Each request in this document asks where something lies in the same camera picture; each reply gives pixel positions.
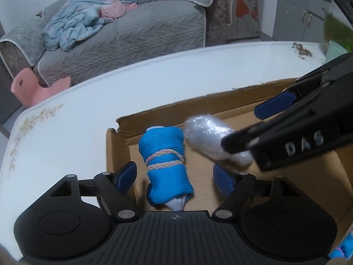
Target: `braided beige string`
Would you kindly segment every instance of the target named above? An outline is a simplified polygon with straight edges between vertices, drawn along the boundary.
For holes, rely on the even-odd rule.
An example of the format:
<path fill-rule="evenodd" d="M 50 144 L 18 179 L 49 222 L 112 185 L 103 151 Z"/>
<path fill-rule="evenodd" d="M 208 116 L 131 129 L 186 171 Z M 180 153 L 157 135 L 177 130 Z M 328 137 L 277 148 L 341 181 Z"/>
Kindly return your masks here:
<path fill-rule="evenodd" d="M 167 161 L 167 162 L 164 162 L 164 163 L 156 163 L 156 164 L 152 164 L 150 166 L 148 166 L 148 163 L 154 159 L 155 157 L 158 157 L 158 156 L 162 156 L 162 155 L 165 155 L 165 154 L 175 154 L 180 160 L 172 160 L 172 161 Z M 162 150 L 159 150 L 157 152 L 155 152 L 154 154 L 151 154 L 149 157 L 147 157 L 146 159 L 146 165 L 147 165 L 147 169 L 148 170 L 154 170 L 154 169 L 162 169 L 162 168 L 167 168 L 167 167 L 172 167 L 172 166 L 175 166 L 175 165 L 178 165 L 178 164 L 184 164 L 184 157 L 178 153 L 177 151 L 173 150 L 173 149 L 162 149 Z"/>

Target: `pink plastic chair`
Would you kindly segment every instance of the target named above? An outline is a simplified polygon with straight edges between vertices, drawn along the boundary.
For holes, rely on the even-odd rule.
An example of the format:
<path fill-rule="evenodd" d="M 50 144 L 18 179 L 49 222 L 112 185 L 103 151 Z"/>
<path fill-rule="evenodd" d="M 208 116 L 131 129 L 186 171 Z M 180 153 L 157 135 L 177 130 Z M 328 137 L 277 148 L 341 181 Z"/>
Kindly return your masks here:
<path fill-rule="evenodd" d="M 13 79 L 11 92 L 26 107 L 32 107 L 71 86 L 71 77 L 57 80 L 51 87 L 42 87 L 31 69 L 21 70 Z"/>

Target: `white table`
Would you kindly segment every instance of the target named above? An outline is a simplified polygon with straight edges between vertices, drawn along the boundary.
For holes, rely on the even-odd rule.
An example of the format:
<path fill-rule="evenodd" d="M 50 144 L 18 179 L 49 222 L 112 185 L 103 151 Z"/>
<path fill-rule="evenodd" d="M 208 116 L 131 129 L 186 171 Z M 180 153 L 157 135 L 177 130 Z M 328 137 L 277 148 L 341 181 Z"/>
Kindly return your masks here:
<path fill-rule="evenodd" d="M 105 171 L 105 133 L 116 118 L 197 96 L 299 77 L 323 64 L 320 45 L 291 42 L 208 47 L 113 70 L 24 111 L 0 171 L 0 243 L 17 259 L 17 217 L 64 175 Z"/>

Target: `red dress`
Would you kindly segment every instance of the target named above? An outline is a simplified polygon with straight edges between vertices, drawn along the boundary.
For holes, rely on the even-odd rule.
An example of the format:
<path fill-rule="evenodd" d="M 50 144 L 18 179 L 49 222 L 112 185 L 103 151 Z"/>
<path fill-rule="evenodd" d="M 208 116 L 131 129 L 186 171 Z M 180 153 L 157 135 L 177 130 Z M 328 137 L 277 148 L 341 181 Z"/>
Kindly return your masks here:
<path fill-rule="evenodd" d="M 235 16 L 241 18 L 250 13 L 248 6 L 245 4 L 244 0 L 237 0 L 237 9 L 235 10 Z"/>

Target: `sofa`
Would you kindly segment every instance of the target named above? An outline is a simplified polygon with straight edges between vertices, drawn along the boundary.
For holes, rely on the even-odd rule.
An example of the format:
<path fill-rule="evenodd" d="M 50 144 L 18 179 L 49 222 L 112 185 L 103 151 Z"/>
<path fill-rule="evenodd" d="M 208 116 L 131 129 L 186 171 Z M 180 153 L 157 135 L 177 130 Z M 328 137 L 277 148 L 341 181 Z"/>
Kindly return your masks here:
<path fill-rule="evenodd" d="M 226 0 L 138 0 L 137 9 L 72 50 L 48 51 L 42 30 L 65 1 L 46 7 L 0 39 L 0 56 L 12 77 L 29 67 L 43 85 L 66 76 L 78 84 L 139 61 L 225 43 Z"/>

